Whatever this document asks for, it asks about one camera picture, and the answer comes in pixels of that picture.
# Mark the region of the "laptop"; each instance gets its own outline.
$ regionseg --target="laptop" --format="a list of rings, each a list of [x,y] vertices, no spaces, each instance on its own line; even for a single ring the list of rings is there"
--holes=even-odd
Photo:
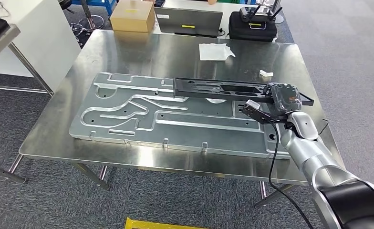
[[[222,12],[155,7],[161,32],[217,37]]]

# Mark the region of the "white paper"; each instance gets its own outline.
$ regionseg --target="white paper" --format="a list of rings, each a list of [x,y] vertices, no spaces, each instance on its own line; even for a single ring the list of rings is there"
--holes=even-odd
[[[200,60],[202,61],[224,61],[235,54],[226,44],[199,44]]]
[[[166,15],[166,14],[157,14],[156,15],[157,18],[164,18],[164,19],[169,19],[169,15]]]

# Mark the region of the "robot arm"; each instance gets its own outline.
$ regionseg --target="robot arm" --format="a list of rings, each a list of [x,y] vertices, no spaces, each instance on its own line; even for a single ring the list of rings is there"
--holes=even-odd
[[[249,100],[242,112],[261,124],[284,123],[281,144],[287,149],[312,190],[314,205],[326,228],[374,229],[374,185],[341,167],[319,137],[311,117],[301,112],[297,89],[272,83],[272,114]]]

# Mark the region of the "stainless steel table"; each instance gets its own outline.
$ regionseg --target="stainless steel table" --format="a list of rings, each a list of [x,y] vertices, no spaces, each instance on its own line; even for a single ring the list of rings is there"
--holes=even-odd
[[[236,58],[229,57],[225,62],[200,61],[199,43],[226,43]],[[295,44],[96,30],[19,152],[30,158],[73,163],[107,189],[102,176],[96,176],[84,164],[267,181],[271,163],[268,158],[177,150],[163,152],[161,148],[79,140],[68,133],[93,78],[100,72],[258,82],[261,81],[259,70],[274,72],[273,81],[296,85],[315,99],[314,106],[305,107],[304,111],[311,115],[318,129],[326,125],[321,104]],[[323,132],[322,139],[343,165],[329,128]],[[276,161],[272,180],[288,184],[287,190],[292,185],[307,184],[289,159]]]

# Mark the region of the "aluminum plate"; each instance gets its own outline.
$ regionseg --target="aluminum plate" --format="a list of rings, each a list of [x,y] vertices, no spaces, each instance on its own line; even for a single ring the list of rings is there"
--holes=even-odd
[[[69,134],[130,147],[273,156],[274,129],[245,116],[244,101],[210,100],[174,97],[173,79],[99,73]],[[282,146],[277,157],[290,158]]]

